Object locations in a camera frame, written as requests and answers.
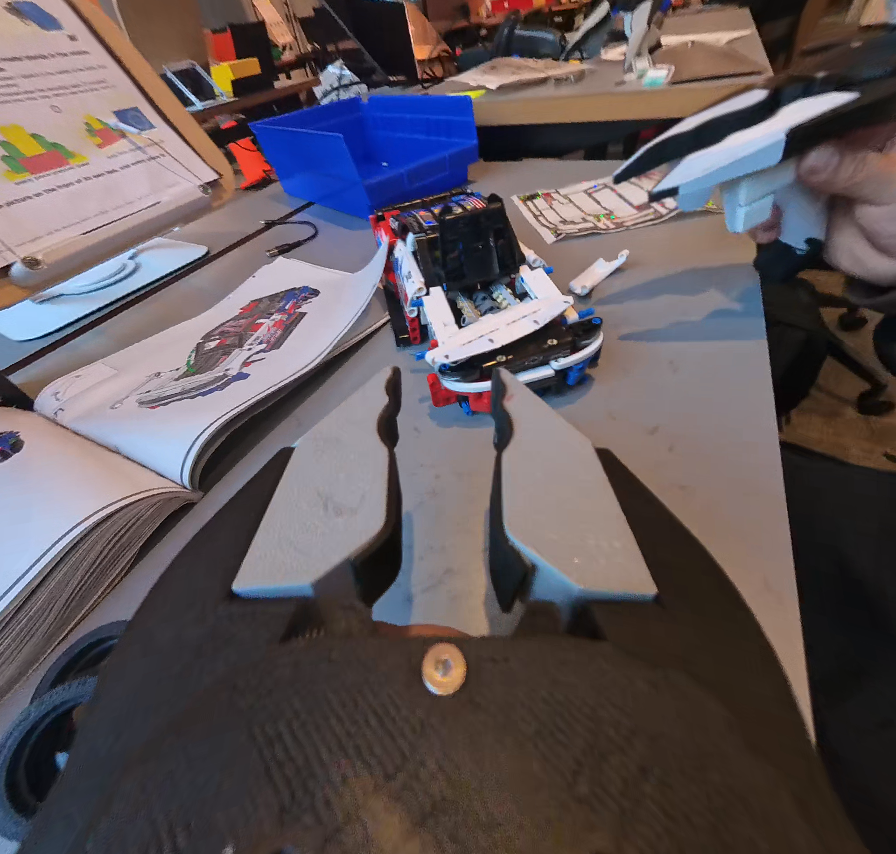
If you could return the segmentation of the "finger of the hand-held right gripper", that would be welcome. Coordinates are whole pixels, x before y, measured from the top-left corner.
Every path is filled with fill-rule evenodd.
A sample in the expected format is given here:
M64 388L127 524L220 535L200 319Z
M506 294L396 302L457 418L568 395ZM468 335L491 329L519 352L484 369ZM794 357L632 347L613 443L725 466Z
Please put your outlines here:
M745 90L679 121L625 161L614 172L613 183L619 184L679 161L763 121L770 113L770 96L770 89L765 87Z
M770 113L755 125L726 137L721 143L657 169L666 174L653 188L650 201L676 199L678 204L702 204L713 188L777 166L783 161L789 136L796 130L827 120L859 99L857 90L828 90L802 94L799 90L771 90Z

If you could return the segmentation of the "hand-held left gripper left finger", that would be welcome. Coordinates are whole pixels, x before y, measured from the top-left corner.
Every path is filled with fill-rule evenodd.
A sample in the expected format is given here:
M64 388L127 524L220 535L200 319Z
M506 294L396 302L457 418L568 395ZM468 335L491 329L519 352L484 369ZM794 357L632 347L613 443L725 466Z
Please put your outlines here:
M292 447L231 584L242 599L374 604L402 561L398 367L381 370Z

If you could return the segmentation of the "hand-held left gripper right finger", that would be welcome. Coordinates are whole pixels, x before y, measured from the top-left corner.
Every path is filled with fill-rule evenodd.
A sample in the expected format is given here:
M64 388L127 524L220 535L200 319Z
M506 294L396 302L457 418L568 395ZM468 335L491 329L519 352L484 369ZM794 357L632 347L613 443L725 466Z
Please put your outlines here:
M653 602L656 583L589 439L505 369L491 385L488 569L497 604Z

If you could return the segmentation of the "holographic sticker sheet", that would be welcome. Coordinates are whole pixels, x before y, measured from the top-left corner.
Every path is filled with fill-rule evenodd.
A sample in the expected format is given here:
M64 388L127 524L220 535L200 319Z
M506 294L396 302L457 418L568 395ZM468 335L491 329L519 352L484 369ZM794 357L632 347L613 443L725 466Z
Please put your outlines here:
M620 233L664 222L680 210L676 199L650 201L657 171L614 184L611 177L511 198L549 244L593 234Z

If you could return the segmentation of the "white curved toy brick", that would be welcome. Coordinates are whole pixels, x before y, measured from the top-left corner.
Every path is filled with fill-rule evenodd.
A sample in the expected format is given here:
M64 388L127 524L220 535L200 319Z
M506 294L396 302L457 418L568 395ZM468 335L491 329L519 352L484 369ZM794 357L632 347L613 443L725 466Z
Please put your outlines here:
M623 249L612 259L598 258L594 263L580 272L568 284L568 292L578 298L590 295L595 288L610 278L628 260L630 251Z

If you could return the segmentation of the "toy brick race car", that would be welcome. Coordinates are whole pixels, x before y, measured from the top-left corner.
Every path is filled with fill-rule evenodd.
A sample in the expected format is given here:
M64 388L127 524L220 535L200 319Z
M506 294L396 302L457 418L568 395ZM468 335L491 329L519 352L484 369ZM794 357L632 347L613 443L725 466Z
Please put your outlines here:
M396 345L419 348L433 407L490 412L497 369L543 395L577 387L598 364L602 319L577 309L553 269L520 244L497 194L454 188L369 221L386 249Z

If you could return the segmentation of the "grey desk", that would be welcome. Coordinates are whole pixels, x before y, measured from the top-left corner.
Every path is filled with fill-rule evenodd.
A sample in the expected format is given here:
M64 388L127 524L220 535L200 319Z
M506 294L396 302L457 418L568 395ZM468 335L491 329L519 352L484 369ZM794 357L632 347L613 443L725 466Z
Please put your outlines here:
M625 266L594 292L607 341L599 366L550 404L594 445L612 449L682 520L750 605L788 674L814 736L754 248L713 214L684 214L651 227L550 246L521 217L513 195L608 175L611 162L479 163L472 186L495 192L522 242L566 288L599 256L629 250ZM208 259L184 277L76 337L49 345L2 339L2 367L29 394L127 345L191 319L263 266L265 250L302 235L262 231L264 220L307 216L318 238L297 258L356 271L373 251L368 221L302 204L278 186L239 192L215 213L170 233L205 245ZM397 449L404 505L399 578L375 606L395 625L446 625L484 635L511 627L488 581L487 498L494 425L454 408L433 409L426 370L396 348L385 327L329 363L297 392L246 423L207 466L210 491L150 543L131 573L2 700L2 729L28 703L61 650L98 625L128 619L194 534L281 447L297 441L380 370L398 366Z

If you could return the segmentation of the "person's right hand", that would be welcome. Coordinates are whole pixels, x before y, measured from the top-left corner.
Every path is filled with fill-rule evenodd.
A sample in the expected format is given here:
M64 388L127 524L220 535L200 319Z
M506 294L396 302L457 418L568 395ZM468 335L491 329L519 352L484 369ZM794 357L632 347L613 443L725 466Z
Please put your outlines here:
M825 261L874 289L894 288L894 124L817 146L800 158L798 178L829 199Z

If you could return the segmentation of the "neighbouring table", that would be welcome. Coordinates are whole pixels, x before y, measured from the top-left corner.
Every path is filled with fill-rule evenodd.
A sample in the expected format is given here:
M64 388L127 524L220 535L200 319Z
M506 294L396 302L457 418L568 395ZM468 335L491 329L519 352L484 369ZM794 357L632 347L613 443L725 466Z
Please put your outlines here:
M739 33L731 49L757 63L746 76L644 87L624 81L619 62L598 61L571 81L490 91L473 99L480 159L508 162L555 158L599 148L657 124L678 121L771 76L772 69L747 9L712 7L667 17L664 33Z

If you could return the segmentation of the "printed paper sheet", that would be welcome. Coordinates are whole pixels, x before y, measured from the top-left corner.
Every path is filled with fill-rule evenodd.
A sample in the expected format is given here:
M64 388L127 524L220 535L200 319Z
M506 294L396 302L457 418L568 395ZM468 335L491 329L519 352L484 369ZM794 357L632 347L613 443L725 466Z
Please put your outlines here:
M592 67L582 62L562 62L547 58L497 57L450 78L464 90L497 91L536 86L547 81L583 78Z

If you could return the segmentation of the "black mesh office chair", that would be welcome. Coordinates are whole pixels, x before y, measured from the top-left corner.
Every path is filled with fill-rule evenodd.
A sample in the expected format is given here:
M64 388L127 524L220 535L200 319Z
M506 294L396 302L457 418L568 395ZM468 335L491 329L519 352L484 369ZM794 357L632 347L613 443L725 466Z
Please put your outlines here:
M810 239L806 250L782 241L759 244L754 268L763 298L770 372L778 426L782 426L810 394L828 360L865 384L855 401L865 416L894 412L883 375L855 355L828 326L823 309L840 309L841 331L858 331L867 322L851 296L816 289L808 271L832 271L823 260L823 244Z

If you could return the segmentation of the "thick instruction booklet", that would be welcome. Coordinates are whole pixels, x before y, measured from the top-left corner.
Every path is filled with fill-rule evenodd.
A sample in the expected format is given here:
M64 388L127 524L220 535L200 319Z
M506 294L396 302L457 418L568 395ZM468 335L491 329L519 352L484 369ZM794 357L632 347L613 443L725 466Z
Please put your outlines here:
M373 298L380 245L354 273L277 257L207 311L2 408L5 698L199 499L221 432L317 369Z

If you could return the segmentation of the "black rubber tire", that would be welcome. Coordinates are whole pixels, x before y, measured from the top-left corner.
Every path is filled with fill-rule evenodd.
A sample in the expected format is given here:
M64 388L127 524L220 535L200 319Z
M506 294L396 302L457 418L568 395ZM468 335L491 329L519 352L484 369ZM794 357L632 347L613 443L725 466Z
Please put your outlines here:
M96 676L118 645L128 624L128 620L108 622L78 637L45 671L29 703L36 702L53 689Z
M2 736L1 835L21 841L64 770L75 712L97 685L89 676L52 688L27 705Z

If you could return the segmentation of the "blue storage bin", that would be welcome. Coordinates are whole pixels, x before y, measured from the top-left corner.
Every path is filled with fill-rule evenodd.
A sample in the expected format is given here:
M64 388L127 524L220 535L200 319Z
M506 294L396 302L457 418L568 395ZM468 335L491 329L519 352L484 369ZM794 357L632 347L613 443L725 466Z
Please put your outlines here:
M250 123L287 195L361 219L468 183L469 96L353 97Z

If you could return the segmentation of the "printed instruction sheet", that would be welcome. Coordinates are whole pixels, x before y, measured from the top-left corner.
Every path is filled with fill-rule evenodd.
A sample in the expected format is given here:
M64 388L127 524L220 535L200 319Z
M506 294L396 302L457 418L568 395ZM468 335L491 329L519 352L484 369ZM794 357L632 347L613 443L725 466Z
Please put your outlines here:
M72 0L1 0L2 266L182 196L220 159L172 124Z

